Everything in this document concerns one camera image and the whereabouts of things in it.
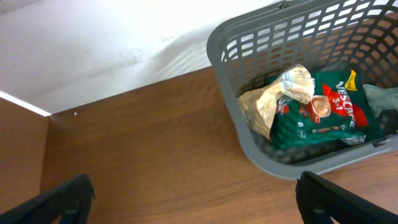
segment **white edge strip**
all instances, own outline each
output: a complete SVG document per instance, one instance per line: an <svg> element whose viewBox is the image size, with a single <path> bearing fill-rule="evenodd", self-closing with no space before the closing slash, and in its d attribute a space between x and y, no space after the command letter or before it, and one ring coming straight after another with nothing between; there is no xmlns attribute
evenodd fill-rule
<svg viewBox="0 0 398 224"><path fill-rule="evenodd" d="M15 103L15 104L17 104L17 105L19 105L19 106L21 106L23 108L31 110L31 111L33 111L35 113L38 113L38 114L42 115L42 116L50 116L51 115L49 112L44 111L44 110L42 110L42 109L40 109L40 108L38 108L36 106L33 106L30 103L26 103L25 101L22 101L22 100L20 100L18 98L15 98L15 97L13 97L13 96L11 96L11 95L3 92L3 91L0 91L0 98L4 98L5 100L13 102L13 103Z"/></svg>

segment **white wall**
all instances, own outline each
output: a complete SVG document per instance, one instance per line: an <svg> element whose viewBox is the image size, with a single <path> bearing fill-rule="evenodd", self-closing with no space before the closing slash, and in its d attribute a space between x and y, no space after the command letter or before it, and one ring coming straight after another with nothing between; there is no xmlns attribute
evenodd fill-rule
<svg viewBox="0 0 398 224"><path fill-rule="evenodd" d="M3 5L0 91L56 113L208 67L218 24L276 1L43 0L8 13Z"/></svg>

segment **packaged item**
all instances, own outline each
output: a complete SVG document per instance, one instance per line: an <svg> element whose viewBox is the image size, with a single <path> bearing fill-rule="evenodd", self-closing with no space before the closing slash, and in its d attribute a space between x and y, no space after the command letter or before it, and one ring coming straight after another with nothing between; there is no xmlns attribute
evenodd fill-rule
<svg viewBox="0 0 398 224"><path fill-rule="evenodd" d="M382 89L365 84L363 89L375 117L378 117L383 110L398 109L398 88Z"/></svg>
<svg viewBox="0 0 398 224"><path fill-rule="evenodd" d="M270 85L244 93L238 102L248 125L269 139L277 100L286 95L307 104L313 93L310 72L302 65L295 65L282 72Z"/></svg>
<svg viewBox="0 0 398 224"><path fill-rule="evenodd" d="M292 100L276 114L271 131L275 149L337 139L357 144L363 138L383 137L354 70L313 72L312 78L315 95L310 103Z"/></svg>

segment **black object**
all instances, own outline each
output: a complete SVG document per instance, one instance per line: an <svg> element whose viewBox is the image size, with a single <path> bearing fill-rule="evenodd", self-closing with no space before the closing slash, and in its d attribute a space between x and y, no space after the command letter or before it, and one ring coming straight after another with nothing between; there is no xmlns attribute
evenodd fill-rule
<svg viewBox="0 0 398 224"><path fill-rule="evenodd" d="M393 214L336 184L305 171L296 186L298 209L305 224L398 223Z"/></svg>
<svg viewBox="0 0 398 224"><path fill-rule="evenodd" d="M83 224L87 222L93 197L88 176L80 175L1 214L0 224L51 224L60 216L61 224Z"/></svg>

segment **wooden surface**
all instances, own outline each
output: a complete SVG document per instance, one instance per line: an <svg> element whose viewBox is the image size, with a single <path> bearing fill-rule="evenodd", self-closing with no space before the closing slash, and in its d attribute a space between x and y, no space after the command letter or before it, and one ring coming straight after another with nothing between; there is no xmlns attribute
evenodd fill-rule
<svg viewBox="0 0 398 224"><path fill-rule="evenodd" d="M51 116L42 190L81 173L90 223L302 223L295 182L243 154L210 68ZM324 177L398 213L397 174L390 153Z"/></svg>
<svg viewBox="0 0 398 224"><path fill-rule="evenodd" d="M48 118L0 98L0 213L36 196Z"/></svg>

